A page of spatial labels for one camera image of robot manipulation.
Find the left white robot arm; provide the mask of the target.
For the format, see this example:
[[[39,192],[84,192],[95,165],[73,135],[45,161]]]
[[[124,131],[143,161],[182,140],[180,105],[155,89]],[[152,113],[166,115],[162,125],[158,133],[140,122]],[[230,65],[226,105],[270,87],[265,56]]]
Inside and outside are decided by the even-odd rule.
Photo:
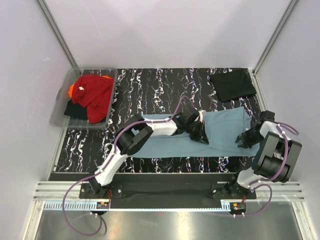
[[[129,156],[138,153],[149,138],[187,133],[192,141],[208,145],[205,115],[206,111],[198,111],[195,108],[190,113],[176,113],[162,119],[144,118],[141,114],[133,115],[118,129],[109,155],[88,180],[90,192],[97,198],[103,198],[108,193],[108,185],[120,165]]]

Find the blue t-shirt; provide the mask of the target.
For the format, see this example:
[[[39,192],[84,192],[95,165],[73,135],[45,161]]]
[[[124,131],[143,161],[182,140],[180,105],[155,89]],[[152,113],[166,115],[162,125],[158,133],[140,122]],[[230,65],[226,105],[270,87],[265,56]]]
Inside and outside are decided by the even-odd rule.
[[[192,141],[186,132],[152,136],[133,157],[253,157],[257,154],[259,144],[241,148],[236,143],[237,136],[251,128],[251,117],[243,107],[207,112],[204,123],[209,144]]]

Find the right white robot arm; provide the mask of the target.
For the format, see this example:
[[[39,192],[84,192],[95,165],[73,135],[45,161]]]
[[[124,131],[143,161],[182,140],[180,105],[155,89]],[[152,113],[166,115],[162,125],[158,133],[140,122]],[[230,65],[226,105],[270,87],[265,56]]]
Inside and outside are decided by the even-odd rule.
[[[232,198],[246,196],[258,183],[286,183],[294,170],[302,150],[302,144],[288,137],[299,132],[287,123],[275,121],[272,111],[261,112],[254,126],[239,134],[236,143],[239,148],[249,149],[259,145],[251,168],[240,171],[225,187]]]

